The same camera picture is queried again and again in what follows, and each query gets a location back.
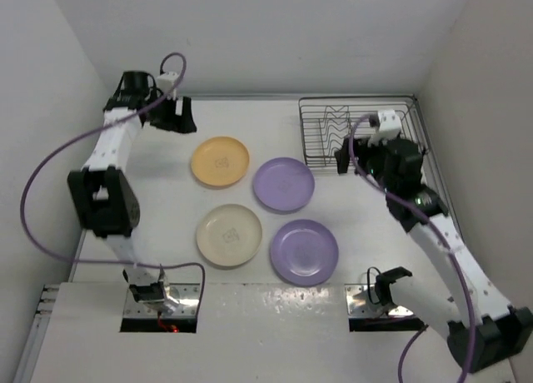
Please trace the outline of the orange plate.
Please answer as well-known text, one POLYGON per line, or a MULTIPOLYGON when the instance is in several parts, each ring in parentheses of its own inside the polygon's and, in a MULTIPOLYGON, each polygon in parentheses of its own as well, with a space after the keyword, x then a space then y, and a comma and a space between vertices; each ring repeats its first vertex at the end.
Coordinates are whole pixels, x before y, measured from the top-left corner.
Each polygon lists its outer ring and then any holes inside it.
POLYGON ((212 137, 201 143, 191 158, 193 176, 210 187, 229 187, 248 171, 247 147, 234 137, 212 137))

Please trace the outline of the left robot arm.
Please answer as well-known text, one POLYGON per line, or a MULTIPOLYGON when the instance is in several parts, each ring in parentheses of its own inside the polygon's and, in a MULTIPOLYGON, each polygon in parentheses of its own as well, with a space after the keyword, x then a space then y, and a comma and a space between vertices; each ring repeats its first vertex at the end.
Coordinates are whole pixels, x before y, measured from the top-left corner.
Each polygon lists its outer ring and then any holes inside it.
POLYGON ((145 125, 181 134, 196 131, 191 100, 182 100, 176 112, 177 85, 183 75, 126 71, 103 108, 103 131, 92 155, 79 171, 71 171, 67 184, 81 227, 112 250, 135 302, 159 315, 171 315, 180 306, 179 295, 160 266, 150 268, 141 259, 134 231, 141 207, 126 177, 127 161, 145 125))

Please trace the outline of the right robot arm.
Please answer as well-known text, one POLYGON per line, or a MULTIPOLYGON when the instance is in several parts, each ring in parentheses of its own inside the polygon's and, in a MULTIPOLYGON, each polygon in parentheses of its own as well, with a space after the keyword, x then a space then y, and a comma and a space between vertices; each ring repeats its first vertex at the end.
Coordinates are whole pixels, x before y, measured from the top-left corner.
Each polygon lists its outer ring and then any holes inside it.
POLYGON ((466 376, 519 354, 532 333, 532 312, 516 308, 481 269, 458 235, 445 203, 422 177, 425 153, 403 137, 346 137, 337 171, 355 173, 381 192, 392 217, 423 250, 449 295, 428 291, 398 266, 376 276, 368 297, 381 309, 404 306, 438 332, 466 376))

